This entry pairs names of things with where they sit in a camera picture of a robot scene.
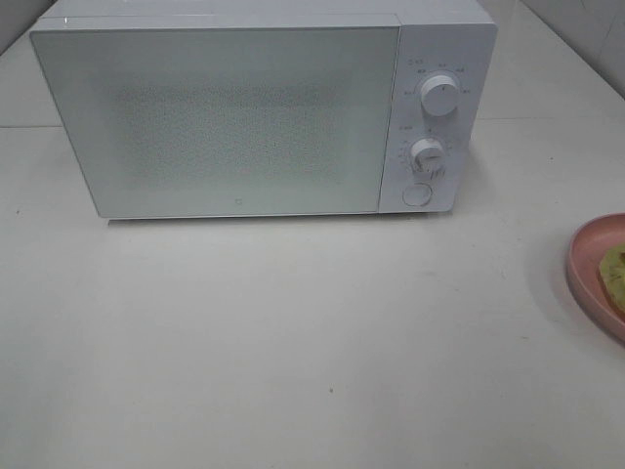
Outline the round white door button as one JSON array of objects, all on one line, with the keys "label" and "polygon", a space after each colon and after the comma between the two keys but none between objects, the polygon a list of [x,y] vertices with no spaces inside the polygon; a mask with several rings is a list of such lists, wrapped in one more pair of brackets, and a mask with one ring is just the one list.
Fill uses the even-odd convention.
[{"label": "round white door button", "polygon": [[433,189],[429,184],[416,183],[407,187],[402,193],[403,202],[412,207],[428,205],[433,196]]}]

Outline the white microwave door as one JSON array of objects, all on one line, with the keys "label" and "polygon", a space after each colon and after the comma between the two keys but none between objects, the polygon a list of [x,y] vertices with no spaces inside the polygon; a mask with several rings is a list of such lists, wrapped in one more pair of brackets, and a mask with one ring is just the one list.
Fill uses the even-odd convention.
[{"label": "white microwave door", "polygon": [[395,27],[37,31],[107,219],[373,213]]}]

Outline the pink round plate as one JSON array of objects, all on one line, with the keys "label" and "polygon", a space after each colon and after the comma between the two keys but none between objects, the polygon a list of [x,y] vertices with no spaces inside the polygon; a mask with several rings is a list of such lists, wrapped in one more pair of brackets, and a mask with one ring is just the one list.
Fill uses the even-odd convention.
[{"label": "pink round plate", "polygon": [[624,215],[604,215],[583,225],[572,237],[567,257],[569,289],[584,311],[602,330],[624,340],[624,311],[610,301],[600,276],[599,265],[607,250],[624,245]]}]

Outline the sandwich with lettuce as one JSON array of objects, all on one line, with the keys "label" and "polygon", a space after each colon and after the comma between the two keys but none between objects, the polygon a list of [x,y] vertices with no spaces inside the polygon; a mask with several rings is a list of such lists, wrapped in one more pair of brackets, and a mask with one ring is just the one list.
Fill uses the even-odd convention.
[{"label": "sandwich with lettuce", "polygon": [[604,289],[610,301],[621,312],[625,309],[624,251],[623,244],[609,248],[599,265]]}]

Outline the lower white timer knob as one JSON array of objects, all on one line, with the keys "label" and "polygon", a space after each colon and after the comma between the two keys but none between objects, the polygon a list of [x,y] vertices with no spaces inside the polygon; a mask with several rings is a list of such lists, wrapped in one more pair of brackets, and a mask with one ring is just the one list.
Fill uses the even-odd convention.
[{"label": "lower white timer knob", "polygon": [[446,152],[439,140],[424,138],[411,146],[409,155],[411,166],[417,174],[433,175],[442,167]]}]

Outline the white microwave oven body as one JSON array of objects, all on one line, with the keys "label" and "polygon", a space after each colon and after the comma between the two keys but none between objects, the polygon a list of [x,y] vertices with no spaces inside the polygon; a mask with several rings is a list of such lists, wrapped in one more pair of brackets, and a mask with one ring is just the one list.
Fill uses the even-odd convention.
[{"label": "white microwave oven body", "polygon": [[[378,208],[352,214],[448,211],[497,36],[495,22],[475,1],[59,1],[29,37],[37,31],[356,27],[395,27],[399,36]],[[419,88],[441,72],[458,80],[460,96],[457,108],[435,117],[422,108]],[[410,163],[411,146],[424,138],[439,140],[446,152],[433,175],[417,174]],[[424,207],[402,200],[416,183],[433,189]]]}]

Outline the upper white power knob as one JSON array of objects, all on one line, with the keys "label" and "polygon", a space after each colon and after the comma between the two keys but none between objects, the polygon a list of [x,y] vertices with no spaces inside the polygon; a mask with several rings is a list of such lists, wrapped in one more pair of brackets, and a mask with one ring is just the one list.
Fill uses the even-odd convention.
[{"label": "upper white power knob", "polygon": [[449,73],[429,76],[419,88],[424,111],[435,117],[442,117],[457,108],[460,96],[458,80]]}]

